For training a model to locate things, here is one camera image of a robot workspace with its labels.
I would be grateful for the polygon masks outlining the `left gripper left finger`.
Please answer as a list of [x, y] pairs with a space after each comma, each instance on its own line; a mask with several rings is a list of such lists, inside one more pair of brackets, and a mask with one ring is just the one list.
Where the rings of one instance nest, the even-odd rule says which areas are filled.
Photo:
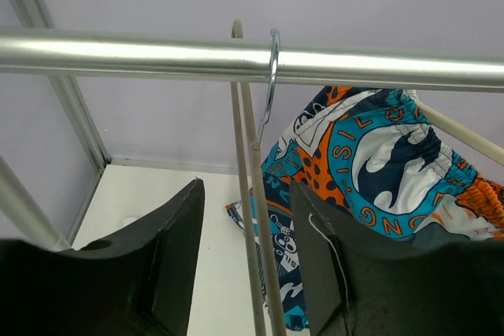
[[185, 335], [205, 187], [169, 201], [82, 249], [1, 242], [4, 335]]

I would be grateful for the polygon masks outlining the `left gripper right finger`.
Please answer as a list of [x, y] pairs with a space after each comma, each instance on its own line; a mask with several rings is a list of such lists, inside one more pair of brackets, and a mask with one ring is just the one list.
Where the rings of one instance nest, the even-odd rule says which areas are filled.
[[293, 183], [291, 210], [312, 335], [500, 335], [503, 244], [419, 249]]

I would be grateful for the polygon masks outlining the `colourful patterned shorts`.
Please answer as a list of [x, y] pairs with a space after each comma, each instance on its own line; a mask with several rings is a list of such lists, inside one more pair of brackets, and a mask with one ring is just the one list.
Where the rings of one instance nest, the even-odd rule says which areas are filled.
[[309, 331], [290, 189], [396, 242], [503, 244], [503, 187], [441, 141], [405, 90], [325, 87], [261, 164], [285, 327]]

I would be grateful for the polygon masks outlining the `cream clothes hanger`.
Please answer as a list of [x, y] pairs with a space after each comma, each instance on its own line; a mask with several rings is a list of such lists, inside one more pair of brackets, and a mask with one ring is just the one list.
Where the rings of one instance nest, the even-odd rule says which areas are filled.
[[422, 111], [434, 126], [503, 166], [504, 156], [502, 147], [495, 145], [490, 140], [424, 104], [419, 100], [415, 90], [406, 90], [406, 93], [416, 102], [419, 110]]

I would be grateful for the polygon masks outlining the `grey clothes hanger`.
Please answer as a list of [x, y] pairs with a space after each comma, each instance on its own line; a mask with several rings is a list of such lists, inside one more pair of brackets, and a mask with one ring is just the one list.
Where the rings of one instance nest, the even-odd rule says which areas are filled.
[[258, 126], [254, 121], [250, 84], [243, 81], [231, 82], [230, 90], [254, 330], [256, 335], [266, 334], [261, 302], [261, 280], [264, 280], [272, 334], [285, 335], [280, 285], [261, 170], [261, 138], [271, 115], [280, 54], [280, 31], [274, 28], [270, 35], [272, 45], [269, 54], [268, 96]]

